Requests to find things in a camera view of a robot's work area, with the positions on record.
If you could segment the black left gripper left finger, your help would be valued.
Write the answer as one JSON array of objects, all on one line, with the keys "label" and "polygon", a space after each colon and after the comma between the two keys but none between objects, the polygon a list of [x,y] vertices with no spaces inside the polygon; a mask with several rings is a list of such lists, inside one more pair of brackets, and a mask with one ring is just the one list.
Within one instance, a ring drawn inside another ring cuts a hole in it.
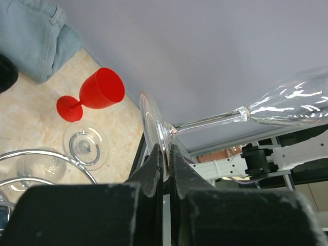
[{"label": "black left gripper left finger", "polygon": [[29,188],[1,245],[162,245],[162,159],[155,145],[120,184]]}]

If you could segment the red plastic wine glass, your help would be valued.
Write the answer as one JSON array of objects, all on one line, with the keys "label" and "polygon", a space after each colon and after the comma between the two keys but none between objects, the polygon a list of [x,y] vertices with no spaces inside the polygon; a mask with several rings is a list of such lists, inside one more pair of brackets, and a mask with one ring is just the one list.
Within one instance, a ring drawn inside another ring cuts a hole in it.
[{"label": "red plastic wine glass", "polygon": [[79,99],[62,96],[56,103],[59,115],[68,122],[81,120],[83,106],[103,109],[117,104],[125,96],[125,86],[119,75],[110,68],[102,67],[88,77],[79,91]]}]

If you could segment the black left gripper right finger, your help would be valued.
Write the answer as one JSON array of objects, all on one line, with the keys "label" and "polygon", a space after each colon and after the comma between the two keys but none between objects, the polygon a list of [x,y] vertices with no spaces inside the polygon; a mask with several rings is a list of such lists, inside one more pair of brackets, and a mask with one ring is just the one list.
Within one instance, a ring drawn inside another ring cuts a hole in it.
[{"label": "black left gripper right finger", "polygon": [[172,245],[327,245],[301,193],[218,189],[170,150]]}]

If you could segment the clear wine glass front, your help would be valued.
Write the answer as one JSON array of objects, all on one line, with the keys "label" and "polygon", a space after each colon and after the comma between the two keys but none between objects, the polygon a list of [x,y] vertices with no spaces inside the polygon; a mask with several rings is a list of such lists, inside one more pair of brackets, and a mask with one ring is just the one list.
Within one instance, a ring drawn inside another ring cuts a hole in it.
[{"label": "clear wine glass front", "polygon": [[172,125],[164,122],[156,101],[142,91],[139,99],[143,132],[149,149],[159,144],[163,179],[169,178],[169,143],[181,134],[233,122],[271,126],[305,126],[327,121],[327,67],[317,67],[285,78],[249,106],[201,120]]}]

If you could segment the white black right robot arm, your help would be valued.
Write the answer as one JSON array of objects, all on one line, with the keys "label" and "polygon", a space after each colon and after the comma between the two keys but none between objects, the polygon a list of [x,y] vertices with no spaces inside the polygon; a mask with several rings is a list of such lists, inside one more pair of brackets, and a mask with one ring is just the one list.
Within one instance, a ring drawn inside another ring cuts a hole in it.
[{"label": "white black right robot arm", "polygon": [[261,179],[270,173],[289,174],[298,165],[323,158],[327,158],[327,131],[291,146],[248,146],[232,157],[190,166],[205,180],[249,176]]}]

